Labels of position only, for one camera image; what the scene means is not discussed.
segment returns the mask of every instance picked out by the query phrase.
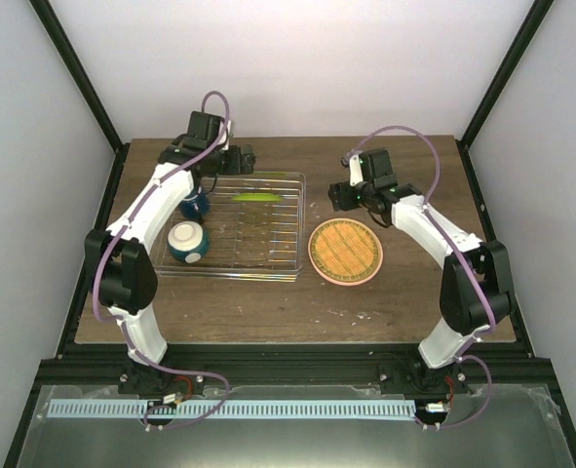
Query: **clear plastic tray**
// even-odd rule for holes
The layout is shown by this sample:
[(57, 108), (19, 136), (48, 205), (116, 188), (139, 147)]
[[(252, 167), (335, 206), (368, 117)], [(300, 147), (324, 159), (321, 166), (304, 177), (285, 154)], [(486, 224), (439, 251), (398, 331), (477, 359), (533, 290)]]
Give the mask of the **clear plastic tray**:
[[(169, 252), (167, 236), (185, 220), (175, 210), (158, 234), (151, 261), (160, 276), (221, 277), (241, 280), (294, 281), (302, 267), (305, 225), (305, 176), (264, 173), (222, 176), (202, 184), (210, 200), (203, 228), (210, 236), (208, 254), (186, 264)], [(252, 192), (281, 195), (280, 202), (240, 202)]]

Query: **white backdrop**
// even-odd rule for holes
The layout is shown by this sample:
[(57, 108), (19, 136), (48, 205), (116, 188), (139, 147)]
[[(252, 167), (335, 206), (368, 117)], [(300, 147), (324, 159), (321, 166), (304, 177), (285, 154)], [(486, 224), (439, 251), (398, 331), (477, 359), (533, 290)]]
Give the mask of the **white backdrop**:
[[(172, 137), (211, 89), (239, 136), (460, 137), (530, 0), (53, 0), (123, 140)], [(212, 111), (221, 111), (218, 104)]]
[(471, 152), (532, 343), (576, 426), (576, 1), (555, 2)]
[(0, 466), (56, 353), (113, 157), (29, 2), (0, 2)]

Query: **orange plate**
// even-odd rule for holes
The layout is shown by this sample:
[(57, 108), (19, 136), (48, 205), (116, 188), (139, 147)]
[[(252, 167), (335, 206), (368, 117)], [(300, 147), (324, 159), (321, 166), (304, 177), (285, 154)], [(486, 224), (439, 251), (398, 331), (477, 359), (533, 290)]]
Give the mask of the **orange plate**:
[(362, 285), (383, 264), (383, 248), (365, 224), (348, 218), (323, 222), (309, 238), (309, 258), (316, 271), (341, 286)]

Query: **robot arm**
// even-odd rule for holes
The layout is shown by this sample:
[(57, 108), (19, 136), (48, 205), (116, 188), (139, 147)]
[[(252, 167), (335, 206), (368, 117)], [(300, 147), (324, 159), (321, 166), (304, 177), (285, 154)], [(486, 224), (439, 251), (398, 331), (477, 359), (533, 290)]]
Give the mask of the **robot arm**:
[[(412, 185), (398, 185), (389, 153), (374, 149), (351, 156), (347, 182), (330, 186), (328, 196), (336, 211), (359, 207), (368, 210), (383, 227), (392, 225), (405, 232), (429, 253), (442, 269), (440, 310), (442, 318), (419, 345), (422, 359), (430, 369), (451, 364), (489, 329), (478, 295), (451, 246), (424, 214), (424, 197)], [(506, 248), (498, 241), (483, 242), (468, 234), (430, 205), (429, 214), (443, 228), (466, 257), (474, 271), (483, 275), (479, 282), (496, 323), (517, 309)]]
[[(92, 284), (101, 257), (112, 241), (112, 233), (126, 228), (107, 260), (98, 299), (116, 317), (119, 327), (125, 324), (137, 350), (154, 363), (162, 360), (167, 349), (152, 304), (158, 280), (149, 253), (156, 236), (177, 205), (199, 188), (203, 176), (253, 171), (255, 157), (250, 147), (229, 146), (228, 132), (225, 132), (224, 140), (214, 152), (188, 170), (174, 172), (179, 165), (207, 149), (223, 125), (219, 116), (193, 112), (187, 133), (178, 136), (162, 152), (149, 182), (130, 207), (106, 231), (93, 230), (85, 240), (86, 269)], [(129, 356), (145, 364), (135, 353)]]

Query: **wooden table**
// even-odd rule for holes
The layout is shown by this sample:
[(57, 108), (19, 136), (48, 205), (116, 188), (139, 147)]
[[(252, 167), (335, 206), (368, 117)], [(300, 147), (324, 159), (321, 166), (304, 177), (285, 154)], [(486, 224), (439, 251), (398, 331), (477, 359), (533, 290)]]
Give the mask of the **wooden table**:
[[(453, 137), (433, 136), (432, 140), (442, 158), (442, 179), (433, 205), (461, 228), (483, 238)], [(160, 278), (154, 309), (167, 341), (415, 342), (431, 332), (441, 316), (442, 273), (435, 262), (402, 232), (375, 225), (365, 210), (334, 213), (326, 195), (330, 183), (348, 178), (339, 159), (358, 141), (357, 137), (271, 137), (236, 138), (234, 143), (252, 146), (257, 170), (305, 174), (307, 239), (318, 224), (334, 217), (351, 217), (370, 226), (384, 249), (377, 276), (358, 287), (336, 286), (324, 281), (307, 258), (293, 283)], [(134, 200), (169, 142), (132, 142), (110, 222)], [(428, 189), (435, 171), (433, 157), (423, 142), (413, 136), (383, 136), (368, 147), (380, 146), (389, 149), (400, 183), (411, 182), (424, 192)], [(76, 342), (123, 342), (116, 325), (95, 320), (90, 298)], [(515, 340), (510, 321), (503, 321), (490, 339)]]

